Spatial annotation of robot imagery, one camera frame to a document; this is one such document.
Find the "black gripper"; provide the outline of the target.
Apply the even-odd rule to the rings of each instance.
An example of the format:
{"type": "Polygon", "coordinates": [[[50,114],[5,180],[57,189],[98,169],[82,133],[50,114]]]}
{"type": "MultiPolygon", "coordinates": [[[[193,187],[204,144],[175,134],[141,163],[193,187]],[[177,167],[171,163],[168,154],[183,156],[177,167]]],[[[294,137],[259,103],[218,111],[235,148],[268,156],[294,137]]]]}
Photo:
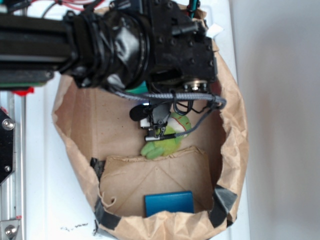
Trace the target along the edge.
{"type": "Polygon", "coordinates": [[[210,93],[217,75],[212,39],[196,19],[198,0],[185,10],[173,0],[143,0],[141,13],[150,22],[154,65],[146,87],[150,93],[210,93]]]}

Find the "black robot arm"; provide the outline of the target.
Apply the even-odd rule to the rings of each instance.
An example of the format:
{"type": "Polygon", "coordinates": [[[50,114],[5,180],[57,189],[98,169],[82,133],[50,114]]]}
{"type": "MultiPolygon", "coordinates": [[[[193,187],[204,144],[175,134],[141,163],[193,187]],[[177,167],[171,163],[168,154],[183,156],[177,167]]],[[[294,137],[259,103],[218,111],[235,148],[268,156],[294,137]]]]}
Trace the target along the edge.
{"type": "Polygon", "coordinates": [[[212,40],[200,20],[171,0],[115,0],[62,20],[0,16],[0,88],[46,84],[55,72],[79,88],[182,89],[213,82],[212,40]]]}

